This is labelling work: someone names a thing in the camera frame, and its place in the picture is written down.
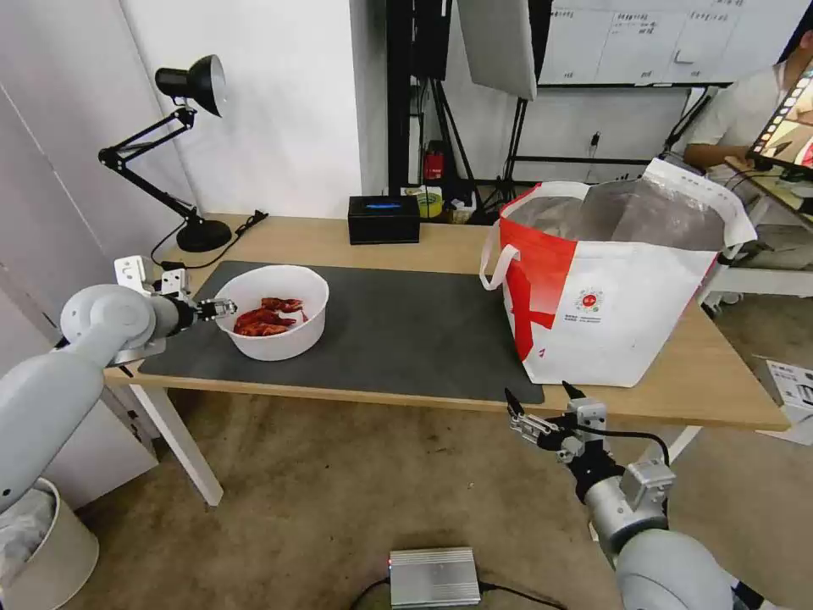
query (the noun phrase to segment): white bowl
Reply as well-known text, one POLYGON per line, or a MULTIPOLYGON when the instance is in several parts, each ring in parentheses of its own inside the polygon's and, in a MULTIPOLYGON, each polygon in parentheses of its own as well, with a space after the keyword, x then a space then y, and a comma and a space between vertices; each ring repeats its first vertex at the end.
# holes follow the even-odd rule
MULTIPOLYGON (((313 347, 324 331, 324 310, 328 304, 328 283, 307 267, 269 265, 248 271, 229 280, 215 295, 228 298, 237 305, 237 314, 218 320, 241 352, 255 360, 286 360, 313 347), (261 306, 262 299, 298 298, 307 322, 296 324, 284 333, 264 337, 238 335, 232 330, 238 316, 261 306)), ((301 313, 281 314, 300 319, 301 313)))

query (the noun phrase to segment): red food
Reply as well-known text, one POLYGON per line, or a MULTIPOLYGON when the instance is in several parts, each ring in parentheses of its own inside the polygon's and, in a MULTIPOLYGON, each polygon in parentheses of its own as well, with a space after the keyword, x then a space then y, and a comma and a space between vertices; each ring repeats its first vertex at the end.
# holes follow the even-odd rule
POLYGON ((283 318, 277 314, 302 313, 302 323, 307 322, 307 316, 302 311, 301 299, 264 298, 262 306, 245 312, 235 321, 234 332, 243 336, 272 336, 284 333, 289 326, 296 324, 293 318, 283 318))
POLYGON ((266 324, 264 322, 255 322, 243 326, 240 331, 236 331, 239 335, 243 336, 271 336, 279 335, 288 330, 287 326, 281 324, 266 324))
POLYGON ((271 311, 281 311, 282 313, 294 313, 302 310, 301 299, 278 299, 275 297, 264 298, 263 307, 271 311))

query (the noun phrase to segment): logo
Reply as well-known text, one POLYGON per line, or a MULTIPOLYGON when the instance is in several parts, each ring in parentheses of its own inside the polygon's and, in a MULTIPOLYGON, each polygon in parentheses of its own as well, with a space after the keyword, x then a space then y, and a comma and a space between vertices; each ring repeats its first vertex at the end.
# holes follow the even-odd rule
POLYGON ((593 288, 582 290, 576 299, 576 309, 584 313, 596 313, 604 302, 604 293, 593 288))

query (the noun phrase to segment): silver box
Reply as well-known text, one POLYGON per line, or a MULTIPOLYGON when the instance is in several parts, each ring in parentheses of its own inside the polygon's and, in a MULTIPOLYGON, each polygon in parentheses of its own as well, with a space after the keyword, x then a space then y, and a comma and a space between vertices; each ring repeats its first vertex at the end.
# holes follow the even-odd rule
POLYGON ((474 552, 469 547, 390 553, 393 608, 474 606, 480 603, 474 552))

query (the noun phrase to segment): person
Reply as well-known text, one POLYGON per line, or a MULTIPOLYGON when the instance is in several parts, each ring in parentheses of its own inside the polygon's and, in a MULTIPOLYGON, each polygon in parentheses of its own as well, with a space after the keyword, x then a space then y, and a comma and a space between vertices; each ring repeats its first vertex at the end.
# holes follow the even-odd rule
POLYGON ((786 61, 738 80, 721 91, 689 130, 683 160, 724 182, 733 175, 726 157, 745 160, 767 122, 813 60, 813 29, 805 31, 786 61))

